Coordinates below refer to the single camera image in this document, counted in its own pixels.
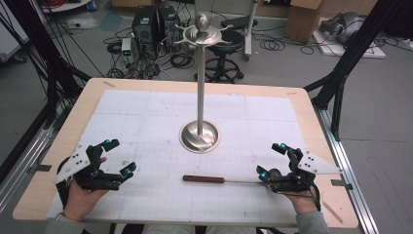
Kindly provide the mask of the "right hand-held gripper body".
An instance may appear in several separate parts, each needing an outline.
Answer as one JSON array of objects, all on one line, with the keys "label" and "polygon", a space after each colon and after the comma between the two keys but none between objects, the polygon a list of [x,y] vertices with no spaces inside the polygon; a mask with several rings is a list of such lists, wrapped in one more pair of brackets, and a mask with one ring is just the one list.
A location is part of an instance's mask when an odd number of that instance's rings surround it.
[{"label": "right hand-held gripper body", "polygon": [[271,175],[268,181],[273,192],[302,192],[311,189],[316,175],[336,175],[343,172],[342,169],[327,162],[310,151],[302,152],[300,148],[293,149],[289,155],[287,175]]}]

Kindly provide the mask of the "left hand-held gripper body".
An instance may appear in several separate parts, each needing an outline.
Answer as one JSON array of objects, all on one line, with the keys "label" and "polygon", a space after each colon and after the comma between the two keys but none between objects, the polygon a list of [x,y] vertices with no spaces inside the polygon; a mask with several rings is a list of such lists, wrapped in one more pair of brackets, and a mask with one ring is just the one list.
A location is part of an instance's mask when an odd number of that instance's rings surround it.
[{"label": "left hand-held gripper body", "polygon": [[60,163],[53,183],[64,185],[74,178],[82,189],[118,190],[122,177],[106,174],[100,169],[102,153],[111,149],[113,146],[108,143],[88,147],[79,145],[71,156]]}]

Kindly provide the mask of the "wooden-handled metal ladle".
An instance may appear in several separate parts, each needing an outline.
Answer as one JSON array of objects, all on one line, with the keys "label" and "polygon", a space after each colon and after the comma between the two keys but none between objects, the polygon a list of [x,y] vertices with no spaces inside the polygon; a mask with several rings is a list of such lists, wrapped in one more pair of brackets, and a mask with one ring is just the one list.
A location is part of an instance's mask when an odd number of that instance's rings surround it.
[{"label": "wooden-handled metal ladle", "polygon": [[182,179],[184,181],[208,182],[208,183],[232,182],[232,183],[242,183],[242,184],[263,184],[262,180],[259,180],[259,181],[235,180],[235,179],[226,179],[224,177],[203,176],[203,175],[184,175]]}]

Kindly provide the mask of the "metal utensil stand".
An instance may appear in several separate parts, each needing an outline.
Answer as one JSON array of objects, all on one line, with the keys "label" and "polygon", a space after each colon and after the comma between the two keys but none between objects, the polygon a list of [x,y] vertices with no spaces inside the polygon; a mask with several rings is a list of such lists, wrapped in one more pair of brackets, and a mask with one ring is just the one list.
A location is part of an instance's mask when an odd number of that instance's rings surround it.
[{"label": "metal utensil stand", "polygon": [[226,43],[222,39],[222,29],[210,25],[210,16],[198,14],[195,23],[181,27],[183,39],[179,43],[187,43],[196,47],[198,52],[197,70],[197,119],[185,124],[179,132],[181,145],[192,153],[208,153],[218,146],[221,139],[215,124],[207,121],[205,110],[206,81],[206,48],[218,43]]}]

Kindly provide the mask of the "person's right hand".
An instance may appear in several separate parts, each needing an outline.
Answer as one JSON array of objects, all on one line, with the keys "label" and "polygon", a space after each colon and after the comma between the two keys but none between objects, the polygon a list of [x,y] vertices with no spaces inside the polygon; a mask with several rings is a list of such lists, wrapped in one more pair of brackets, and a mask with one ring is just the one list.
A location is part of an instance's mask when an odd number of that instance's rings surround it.
[{"label": "person's right hand", "polygon": [[298,215],[317,212],[319,209],[315,201],[315,190],[311,188],[299,193],[284,192],[283,195],[292,203],[294,211]]}]

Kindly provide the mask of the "white grid mat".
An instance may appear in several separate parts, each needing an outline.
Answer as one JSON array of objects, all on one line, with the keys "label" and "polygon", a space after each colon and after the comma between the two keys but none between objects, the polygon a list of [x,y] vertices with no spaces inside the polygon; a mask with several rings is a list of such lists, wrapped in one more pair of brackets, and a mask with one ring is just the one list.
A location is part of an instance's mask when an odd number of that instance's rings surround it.
[{"label": "white grid mat", "polygon": [[192,153],[180,143],[184,124],[197,116],[194,94],[105,91],[84,130],[86,147],[116,138],[102,169],[117,173],[135,162],[132,178],[107,193],[90,220],[292,226],[295,211],[282,195],[261,184],[184,181],[184,175],[258,181],[256,167],[289,171],[272,149],[303,149],[298,121],[287,97],[207,95],[205,118],[221,139],[212,151]]}]

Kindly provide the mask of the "thin wooden stick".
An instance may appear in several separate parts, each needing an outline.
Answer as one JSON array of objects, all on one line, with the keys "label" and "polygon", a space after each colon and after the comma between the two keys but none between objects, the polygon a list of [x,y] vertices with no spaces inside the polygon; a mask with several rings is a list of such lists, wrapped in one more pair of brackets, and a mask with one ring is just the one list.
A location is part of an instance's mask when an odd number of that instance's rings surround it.
[{"label": "thin wooden stick", "polygon": [[337,220],[339,223],[343,223],[343,219],[324,201],[322,201],[323,206],[328,210],[328,212]]}]

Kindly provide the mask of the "small white power supply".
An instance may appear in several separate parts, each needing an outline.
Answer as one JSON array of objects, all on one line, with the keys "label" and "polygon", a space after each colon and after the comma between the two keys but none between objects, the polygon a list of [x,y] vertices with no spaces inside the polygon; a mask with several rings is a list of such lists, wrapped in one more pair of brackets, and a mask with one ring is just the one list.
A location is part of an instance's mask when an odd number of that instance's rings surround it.
[{"label": "small white power supply", "polygon": [[131,64],[133,62],[132,48],[131,48],[131,38],[122,39],[122,56],[125,64]]}]

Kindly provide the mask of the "black round stool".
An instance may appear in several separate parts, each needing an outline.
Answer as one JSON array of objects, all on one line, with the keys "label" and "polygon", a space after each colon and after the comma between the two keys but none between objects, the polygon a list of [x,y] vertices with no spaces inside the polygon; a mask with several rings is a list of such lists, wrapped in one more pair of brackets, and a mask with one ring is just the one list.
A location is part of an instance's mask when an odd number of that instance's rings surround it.
[{"label": "black round stool", "polygon": [[207,49],[214,54],[214,58],[206,61],[205,77],[209,83],[235,83],[236,79],[243,79],[244,74],[239,66],[228,59],[228,56],[239,52],[244,47],[244,37],[232,29],[222,33],[224,43],[217,43]]}]

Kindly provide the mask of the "black computer tower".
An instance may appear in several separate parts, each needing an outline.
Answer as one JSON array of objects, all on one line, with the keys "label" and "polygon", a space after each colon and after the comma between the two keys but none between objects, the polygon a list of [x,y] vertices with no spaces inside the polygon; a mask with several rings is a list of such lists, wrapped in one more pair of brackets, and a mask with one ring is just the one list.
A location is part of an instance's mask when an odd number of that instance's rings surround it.
[{"label": "black computer tower", "polygon": [[180,18],[173,6],[160,7],[159,14],[163,43],[168,49],[178,52],[180,45],[177,41],[180,40],[180,34],[177,26],[180,24]]},{"label": "black computer tower", "polygon": [[139,51],[153,59],[156,56],[155,44],[159,39],[156,8],[154,6],[138,6],[131,28]]}]

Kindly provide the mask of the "white floor board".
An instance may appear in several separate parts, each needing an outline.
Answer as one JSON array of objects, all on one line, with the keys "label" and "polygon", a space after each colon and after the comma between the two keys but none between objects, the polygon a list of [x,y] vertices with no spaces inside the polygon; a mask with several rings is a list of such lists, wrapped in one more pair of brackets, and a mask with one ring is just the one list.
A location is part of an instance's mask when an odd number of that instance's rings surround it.
[{"label": "white floor board", "polygon": [[[340,44],[329,33],[317,30],[313,33],[313,38],[324,56],[341,57],[344,55],[344,45]],[[386,55],[379,47],[372,43],[362,57],[364,59],[384,59]]]}]

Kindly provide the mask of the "cardboard box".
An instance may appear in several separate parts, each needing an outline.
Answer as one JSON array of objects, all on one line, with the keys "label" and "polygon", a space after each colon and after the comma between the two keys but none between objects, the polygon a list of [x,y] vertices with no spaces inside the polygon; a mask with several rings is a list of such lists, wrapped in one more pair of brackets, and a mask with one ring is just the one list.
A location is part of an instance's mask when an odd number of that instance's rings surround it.
[{"label": "cardboard box", "polygon": [[284,36],[308,43],[319,22],[324,0],[291,0]]}]

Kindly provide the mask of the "grey bag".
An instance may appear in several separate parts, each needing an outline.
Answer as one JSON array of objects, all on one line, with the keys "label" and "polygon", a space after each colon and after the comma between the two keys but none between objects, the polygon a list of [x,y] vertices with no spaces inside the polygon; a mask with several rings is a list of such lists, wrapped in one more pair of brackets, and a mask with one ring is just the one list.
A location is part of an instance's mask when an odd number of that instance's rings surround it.
[{"label": "grey bag", "polygon": [[332,19],[323,20],[319,30],[333,36],[340,44],[349,43],[360,30],[364,18],[354,12],[338,13]]}]

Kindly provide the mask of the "white cabinet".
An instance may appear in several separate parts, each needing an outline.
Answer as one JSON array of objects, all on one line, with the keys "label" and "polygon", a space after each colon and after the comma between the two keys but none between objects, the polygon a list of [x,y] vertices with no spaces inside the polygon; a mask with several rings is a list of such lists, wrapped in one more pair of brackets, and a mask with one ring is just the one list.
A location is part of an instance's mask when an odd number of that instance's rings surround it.
[{"label": "white cabinet", "polygon": [[6,5],[4,0],[0,0],[0,62],[4,63],[11,59],[20,49],[17,36],[23,42],[28,41],[28,37],[19,25],[15,16]]}]

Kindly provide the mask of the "aluminium rail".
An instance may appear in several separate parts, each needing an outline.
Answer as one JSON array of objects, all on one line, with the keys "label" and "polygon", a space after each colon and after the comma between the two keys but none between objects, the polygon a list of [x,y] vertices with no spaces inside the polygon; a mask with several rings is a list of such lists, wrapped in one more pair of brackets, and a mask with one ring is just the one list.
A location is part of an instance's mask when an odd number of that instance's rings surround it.
[{"label": "aluminium rail", "polygon": [[54,135],[53,128],[41,128],[20,148],[19,157],[0,183],[0,214],[7,208],[24,179],[36,171]]},{"label": "aluminium rail", "polygon": [[332,156],[336,164],[343,170],[342,181],[358,219],[358,226],[364,234],[380,234],[371,211],[364,199],[357,177],[342,142],[334,136],[330,125],[332,118],[327,110],[315,108],[320,126],[324,132]]}]

